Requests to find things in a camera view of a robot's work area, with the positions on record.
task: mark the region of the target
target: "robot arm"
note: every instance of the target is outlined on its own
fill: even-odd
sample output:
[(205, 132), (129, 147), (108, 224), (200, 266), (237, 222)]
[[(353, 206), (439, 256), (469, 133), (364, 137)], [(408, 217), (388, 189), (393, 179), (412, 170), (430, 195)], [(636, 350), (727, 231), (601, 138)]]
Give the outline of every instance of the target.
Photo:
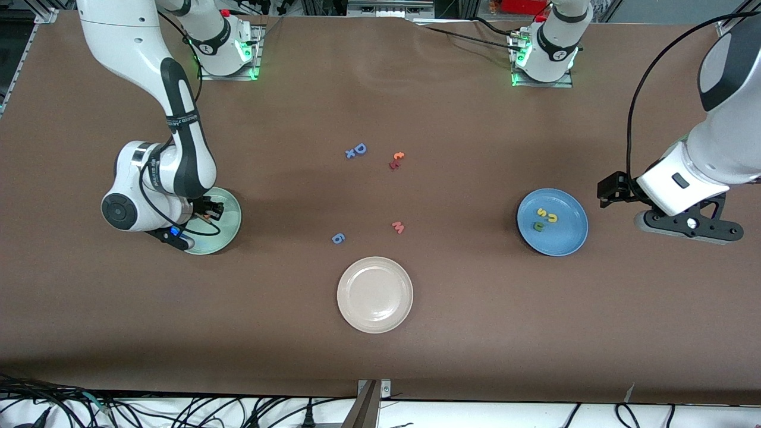
[(761, 175), (761, 18), (747, 18), (703, 59), (698, 77), (708, 117), (675, 142), (637, 184), (667, 215)]
[[(743, 229), (720, 219), (726, 193), (761, 176), (761, 18), (746, 18), (706, 54), (698, 76), (707, 118), (675, 142), (629, 187), (617, 172), (598, 184), (603, 208), (641, 200), (653, 207), (635, 224), (646, 232), (727, 244)], [(639, 197), (630, 196), (630, 192)], [(711, 216), (701, 209), (714, 206)]]
[[(202, 196), (217, 177), (188, 78), (164, 44), (152, 0), (79, 0), (78, 9), (95, 59), (159, 102), (174, 141), (133, 141), (122, 148), (101, 203), (103, 217), (115, 228), (166, 238), (164, 229), (207, 207)], [(160, 239), (184, 250), (194, 243), (179, 232)]]
[(559, 80), (571, 68), (592, 15), (590, 0), (553, 1), (547, 20), (528, 27), (531, 45), (517, 65), (534, 80)]
[(252, 60), (245, 49), (251, 24), (229, 14), (223, 17), (213, 0), (156, 0), (156, 5), (180, 21), (207, 73), (231, 75)]

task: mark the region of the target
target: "brown tabletop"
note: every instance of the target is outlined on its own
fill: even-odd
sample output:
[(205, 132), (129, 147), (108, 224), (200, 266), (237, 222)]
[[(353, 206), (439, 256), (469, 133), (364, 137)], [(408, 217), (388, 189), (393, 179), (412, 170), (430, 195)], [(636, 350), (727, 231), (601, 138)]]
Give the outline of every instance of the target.
[[(636, 382), (634, 401), (757, 403), (758, 191), (728, 196), (745, 237), (723, 247), (639, 232), (645, 206), (595, 199), (624, 166), (638, 80), (683, 29), (592, 25), (575, 87), (548, 90), (511, 87), (499, 48), (401, 19), (286, 18), (259, 81), (203, 85), (217, 185), (244, 216), (228, 249), (196, 257), (101, 217), (116, 153), (167, 128), (62, 13), (0, 120), (0, 368), (90, 388), (340, 395), (391, 378), (410, 398), (620, 401)], [(705, 117), (696, 71), (714, 40), (689, 38), (648, 80), (635, 171)], [(517, 233), (518, 203), (541, 187), (586, 209), (576, 254), (539, 255)], [(380, 335), (336, 304), (343, 270), (371, 255), (415, 289)]]

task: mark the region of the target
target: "metal bracket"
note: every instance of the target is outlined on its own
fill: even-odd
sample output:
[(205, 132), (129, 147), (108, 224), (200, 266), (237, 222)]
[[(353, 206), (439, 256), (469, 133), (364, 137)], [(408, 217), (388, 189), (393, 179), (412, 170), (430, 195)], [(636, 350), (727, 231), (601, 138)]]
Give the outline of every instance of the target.
[[(357, 395), (362, 393), (363, 387), (368, 383), (367, 380), (361, 379), (357, 383)], [(391, 396), (391, 379), (380, 380), (380, 397), (389, 398)]]
[(637, 202), (629, 188), (629, 180), (625, 172), (616, 171), (597, 183), (597, 198), (600, 200), (600, 208), (606, 208), (615, 202)]
[(526, 52), (531, 47), (528, 27), (521, 27), (520, 30), (514, 31), (507, 36), (508, 46), (517, 46), (521, 50), (510, 50), (510, 70), (512, 73), (513, 86), (533, 86), (536, 88), (573, 88), (571, 80), (571, 71), (566, 70), (565, 74), (556, 81), (544, 82), (536, 81), (529, 77), (528, 74), (518, 65), (519, 61), (524, 59)]
[[(635, 224), (645, 232), (655, 232), (662, 235), (684, 236), (697, 241), (713, 244), (728, 244), (739, 241), (743, 237), (743, 227), (735, 222), (721, 219), (727, 194), (702, 200), (675, 216), (666, 216), (657, 207), (640, 213)], [(713, 207), (710, 216), (704, 216), (701, 210)]]
[(253, 42), (251, 46), (249, 46), (249, 49), (251, 49), (251, 61), (241, 67), (237, 72), (226, 76), (217, 76), (210, 74), (203, 67), (201, 67), (201, 79), (225, 81), (258, 80), (259, 70), (262, 66), (262, 54), (264, 53), (265, 32), (266, 25), (247, 25), (244, 28), (244, 41)]
[[(745, 0), (742, 2), (739, 6), (737, 6), (736, 9), (732, 11), (732, 13), (738, 13), (738, 12), (752, 12), (755, 11), (761, 6), (761, 0)], [(719, 37), (724, 36), (726, 33), (729, 32), (729, 30), (732, 29), (735, 25), (739, 24), (740, 22), (746, 20), (747, 18), (734, 18), (729, 19), (722, 22), (716, 23), (716, 33)]]
[(56, 18), (58, 17), (58, 11), (54, 8), (46, 8), (42, 14), (39, 14), (35, 9), (34, 13), (36, 15), (36, 17), (34, 17), (35, 24), (52, 24), (56, 22)]
[(376, 428), (378, 425), (378, 411), (381, 409), (381, 391), (383, 381), (364, 381), (357, 400), (349, 410), (341, 424), (341, 428)]

